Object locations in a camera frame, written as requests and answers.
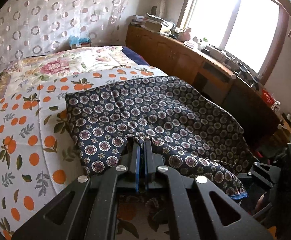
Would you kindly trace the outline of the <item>navy circle patterned garment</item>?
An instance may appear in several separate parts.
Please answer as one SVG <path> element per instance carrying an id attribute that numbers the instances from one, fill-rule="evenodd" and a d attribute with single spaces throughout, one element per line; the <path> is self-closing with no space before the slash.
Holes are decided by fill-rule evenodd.
<path id="1" fill-rule="evenodd" d="M 247 191 L 238 174 L 251 152 L 237 120 L 185 81 L 150 77 L 66 95 L 68 130 L 84 172 L 117 166 L 129 139 L 150 141 L 164 163 L 187 177 L 205 176 L 233 199 Z"/>

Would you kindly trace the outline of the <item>long wooden cabinet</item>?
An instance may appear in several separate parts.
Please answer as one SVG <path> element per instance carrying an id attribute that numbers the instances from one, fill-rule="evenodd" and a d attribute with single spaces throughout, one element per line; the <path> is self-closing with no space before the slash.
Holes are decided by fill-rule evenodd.
<path id="1" fill-rule="evenodd" d="M 181 78 L 228 111 L 244 129 L 252 150 L 290 142 L 291 130 L 261 98 L 262 90 L 253 90 L 213 58 L 172 38 L 133 25 L 128 27 L 125 42 L 148 64 Z"/>

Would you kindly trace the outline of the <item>red container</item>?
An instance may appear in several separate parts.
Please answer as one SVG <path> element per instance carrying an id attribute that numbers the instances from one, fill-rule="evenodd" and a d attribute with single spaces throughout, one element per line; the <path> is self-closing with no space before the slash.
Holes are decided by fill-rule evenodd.
<path id="1" fill-rule="evenodd" d="M 272 107 L 272 105 L 275 103 L 272 95 L 265 89 L 262 90 L 261 98 L 269 107 Z"/>

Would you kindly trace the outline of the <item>orange print bed sheet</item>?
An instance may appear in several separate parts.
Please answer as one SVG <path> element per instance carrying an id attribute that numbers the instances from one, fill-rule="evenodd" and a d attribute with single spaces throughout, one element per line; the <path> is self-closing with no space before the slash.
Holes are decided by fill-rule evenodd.
<path id="1" fill-rule="evenodd" d="M 66 126 L 66 94 L 144 77 L 155 67 L 75 73 L 0 98 L 0 238 L 12 235 L 83 173 Z"/>

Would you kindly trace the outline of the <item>pink figurine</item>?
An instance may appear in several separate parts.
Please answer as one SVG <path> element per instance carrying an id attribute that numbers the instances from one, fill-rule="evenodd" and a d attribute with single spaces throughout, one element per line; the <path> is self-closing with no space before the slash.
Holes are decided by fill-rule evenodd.
<path id="1" fill-rule="evenodd" d="M 180 34 L 179 34 L 179 40 L 181 42 L 184 41 L 190 41 L 191 40 L 191 28 L 186 28 L 184 29 Z"/>

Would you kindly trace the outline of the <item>blue tissue box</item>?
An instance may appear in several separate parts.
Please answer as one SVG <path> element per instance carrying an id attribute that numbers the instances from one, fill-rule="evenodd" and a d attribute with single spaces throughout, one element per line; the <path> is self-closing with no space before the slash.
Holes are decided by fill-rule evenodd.
<path id="1" fill-rule="evenodd" d="M 68 43 L 71 49 L 89 47 L 91 45 L 91 41 L 88 37 L 80 38 L 78 36 L 70 36 L 68 38 Z"/>

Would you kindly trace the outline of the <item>stack of papers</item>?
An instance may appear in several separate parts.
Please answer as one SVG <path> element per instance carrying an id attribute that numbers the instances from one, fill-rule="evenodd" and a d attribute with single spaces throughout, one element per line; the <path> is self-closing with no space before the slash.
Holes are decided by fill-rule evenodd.
<path id="1" fill-rule="evenodd" d="M 141 27 L 154 33 L 168 33 L 174 27 L 173 22 L 168 22 L 158 16 L 146 13 L 144 16 L 133 15 L 131 25 Z"/>

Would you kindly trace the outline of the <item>floral bed quilt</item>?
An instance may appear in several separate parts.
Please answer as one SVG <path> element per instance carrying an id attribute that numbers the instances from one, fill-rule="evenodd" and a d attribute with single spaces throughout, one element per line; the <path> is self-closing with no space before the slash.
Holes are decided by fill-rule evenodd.
<path id="1" fill-rule="evenodd" d="M 10 63 L 0 74 L 0 92 L 13 92 L 50 80 L 119 67 L 135 69 L 136 73 L 143 69 L 154 71 L 154 67 L 127 47 L 82 47 Z"/>

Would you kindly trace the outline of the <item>circle patterned curtain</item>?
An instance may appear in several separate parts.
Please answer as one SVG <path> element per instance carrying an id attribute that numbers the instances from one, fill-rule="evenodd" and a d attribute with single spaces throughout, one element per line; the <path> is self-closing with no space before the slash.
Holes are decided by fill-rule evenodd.
<path id="1" fill-rule="evenodd" d="M 69 38 L 122 45 L 130 18 L 156 0 L 7 0 L 0 9 L 0 72 L 9 62 L 65 50 Z"/>

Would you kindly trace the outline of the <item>window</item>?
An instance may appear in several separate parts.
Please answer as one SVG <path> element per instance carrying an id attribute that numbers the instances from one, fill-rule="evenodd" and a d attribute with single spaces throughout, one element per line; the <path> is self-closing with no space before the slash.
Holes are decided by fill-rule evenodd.
<path id="1" fill-rule="evenodd" d="M 181 27 L 248 68 L 265 84 L 278 62 L 289 16 L 276 0 L 184 0 Z"/>

